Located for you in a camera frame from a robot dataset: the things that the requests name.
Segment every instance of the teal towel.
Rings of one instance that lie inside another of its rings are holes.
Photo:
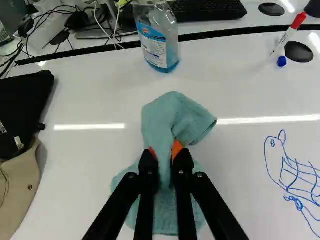
[[[177,203],[175,190],[171,182],[171,148],[174,139],[183,146],[200,142],[216,125],[217,118],[195,101],[179,92],[168,92],[142,109],[142,126],[144,147],[152,147],[159,162],[160,189],[154,200],[153,233],[178,235]],[[111,190],[114,191],[123,176],[128,172],[139,173],[136,163],[123,170],[112,179]],[[203,172],[201,165],[194,160],[193,172]],[[197,230],[205,222],[200,206],[193,197],[192,206]],[[126,224],[135,229],[140,198],[130,209]]]

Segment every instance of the spray bottle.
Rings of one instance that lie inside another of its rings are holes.
[[[166,0],[134,0],[133,15],[145,60],[171,72],[179,63],[178,24]]]

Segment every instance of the blue marker cap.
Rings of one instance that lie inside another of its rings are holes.
[[[286,56],[280,56],[277,63],[280,68],[283,68],[285,65],[287,65]]]

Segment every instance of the red marker cap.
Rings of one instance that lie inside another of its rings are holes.
[[[305,12],[299,13],[293,21],[291,28],[298,29],[301,26],[301,24],[306,20],[306,18],[307,14]]]

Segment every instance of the bottle label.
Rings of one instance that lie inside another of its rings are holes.
[[[152,27],[136,23],[144,58],[159,68],[167,68],[166,37]]]

